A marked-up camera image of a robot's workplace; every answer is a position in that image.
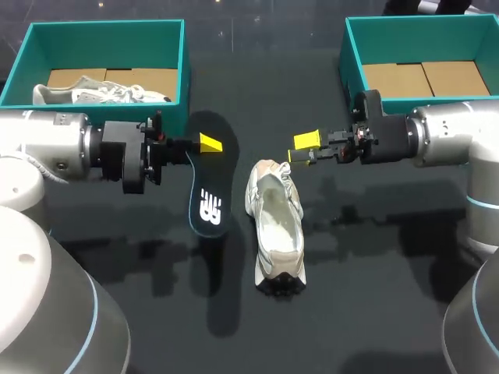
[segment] new balance logo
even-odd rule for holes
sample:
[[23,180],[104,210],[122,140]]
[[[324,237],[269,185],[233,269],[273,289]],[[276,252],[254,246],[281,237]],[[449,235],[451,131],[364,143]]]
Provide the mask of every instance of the new balance logo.
[[215,226],[220,224],[221,216],[218,208],[221,205],[221,199],[204,191],[204,189],[201,189],[201,197],[203,200],[201,200],[200,205],[200,216],[203,221],[211,222]]

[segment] blue ring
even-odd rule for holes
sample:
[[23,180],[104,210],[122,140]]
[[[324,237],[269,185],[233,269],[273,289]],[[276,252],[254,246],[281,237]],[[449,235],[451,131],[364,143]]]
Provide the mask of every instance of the blue ring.
[[85,355],[85,352],[87,351],[88,346],[90,345],[90,341],[92,340],[92,336],[94,335],[95,326],[97,325],[97,311],[99,308],[97,300],[97,291],[95,290],[94,281],[92,280],[92,278],[90,278],[90,275],[88,275],[88,273],[85,274],[87,275],[88,280],[92,285],[92,291],[94,292],[94,316],[92,317],[92,323],[90,325],[90,330],[88,331],[87,339],[85,339],[85,342],[83,343],[80,352],[78,353],[78,355],[76,355],[75,359],[73,360],[73,363],[67,368],[64,374],[70,374],[75,369],[75,367],[80,363],[81,358],[83,357],[83,355]]
[[494,204],[489,204],[489,203],[482,203],[481,201],[475,200],[475,199],[473,199],[472,197],[469,197],[469,196],[467,196],[466,199],[468,199],[468,201],[471,204],[475,204],[477,206],[481,206],[482,208],[499,210],[499,205],[494,205]]
[[499,350],[496,348],[494,343],[492,343],[492,340],[487,335],[487,332],[485,331],[485,328],[483,327],[482,320],[480,319],[480,316],[478,315],[478,308],[476,307],[476,284],[478,283],[478,276],[480,275],[480,272],[482,271],[484,266],[485,266],[485,264],[483,264],[482,267],[480,267],[480,269],[476,273],[475,280],[473,281],[473,288],[472,288],[473,312],[475,313],[476,323],[478,324],[478,327],[480,329],[480,332],[483,335],[483,338],[489,344],[490,348],[496,354],[496,356],[499,357]]

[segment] sneaker upper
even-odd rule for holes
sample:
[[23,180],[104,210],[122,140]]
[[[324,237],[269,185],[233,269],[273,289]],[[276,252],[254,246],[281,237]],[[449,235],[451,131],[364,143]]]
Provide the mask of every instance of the sneaker upper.
[[262,160],[249,177],[246,211],[255,218],[259,257],[269,277],[283,271],[295,277],[303,265],[303,209],[290,174],[287,162]]
[[154,103],[170,101],[165,95],[146,91],[141,86],[123,86],[82,76],[72,86],[50,88],[38,84],[33,89],[33,104]]

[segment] shoe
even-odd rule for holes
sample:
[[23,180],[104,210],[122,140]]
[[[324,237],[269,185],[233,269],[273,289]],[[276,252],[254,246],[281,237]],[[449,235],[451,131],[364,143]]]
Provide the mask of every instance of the shoe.
[[290,295],[306,285],[303,209],[287,162],[259,161],[246,187],[245,208],[255,219],[255,285],[266,294]]
[[98,81],[82,76],[72,86],[50,88],[37,84],[33,88],[33,105],[95,104],[95,103],[157,103],[170,102],[165,95],[146,91],[141,86]]

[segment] teal box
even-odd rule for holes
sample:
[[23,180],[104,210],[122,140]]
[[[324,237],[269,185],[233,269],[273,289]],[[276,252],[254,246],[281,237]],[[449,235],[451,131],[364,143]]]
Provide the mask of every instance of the teal box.
[[[164,103],[32,105],[53,69],[177,69],[176,98]],[[32,23],[0,96],[0,109],[85,113],[92,123],[143,122],[162,111],[167,134],[184,133],[190,65],[185,22],[136,20]]]
[[352,17],[345,21],[339,73],[350,109],[369,90],[363,65],[474,61],[490,96],[383,98],[385,113],[427,104],[499,99],[499,23],[477,16]]

